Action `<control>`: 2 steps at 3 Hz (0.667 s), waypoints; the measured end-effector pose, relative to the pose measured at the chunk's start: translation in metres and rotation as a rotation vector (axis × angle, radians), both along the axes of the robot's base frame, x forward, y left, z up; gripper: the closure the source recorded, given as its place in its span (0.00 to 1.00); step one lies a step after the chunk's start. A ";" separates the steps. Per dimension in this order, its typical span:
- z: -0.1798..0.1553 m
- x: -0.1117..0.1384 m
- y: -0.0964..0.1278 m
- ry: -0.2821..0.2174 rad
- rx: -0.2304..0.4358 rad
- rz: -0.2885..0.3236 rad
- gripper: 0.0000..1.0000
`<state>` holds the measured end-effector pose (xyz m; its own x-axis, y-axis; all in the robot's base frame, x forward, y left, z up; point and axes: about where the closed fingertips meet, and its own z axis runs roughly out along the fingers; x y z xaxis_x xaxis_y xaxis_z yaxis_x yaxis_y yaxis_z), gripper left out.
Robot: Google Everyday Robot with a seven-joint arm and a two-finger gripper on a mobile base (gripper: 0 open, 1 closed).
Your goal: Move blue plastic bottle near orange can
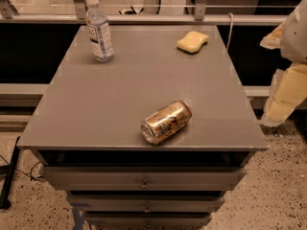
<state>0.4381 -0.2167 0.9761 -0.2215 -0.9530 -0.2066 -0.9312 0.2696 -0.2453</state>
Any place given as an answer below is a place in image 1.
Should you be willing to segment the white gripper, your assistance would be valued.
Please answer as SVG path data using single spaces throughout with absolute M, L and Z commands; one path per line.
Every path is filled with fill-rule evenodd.
M 270 96 L 266 100 L 260 124 L 282 125 L 307 98 L 307 0 L 301 0 L 287 17 L 261 41 L 266 49 L 279 49 L 292 63 L 287 70 L 277 69 L 272 77 Z

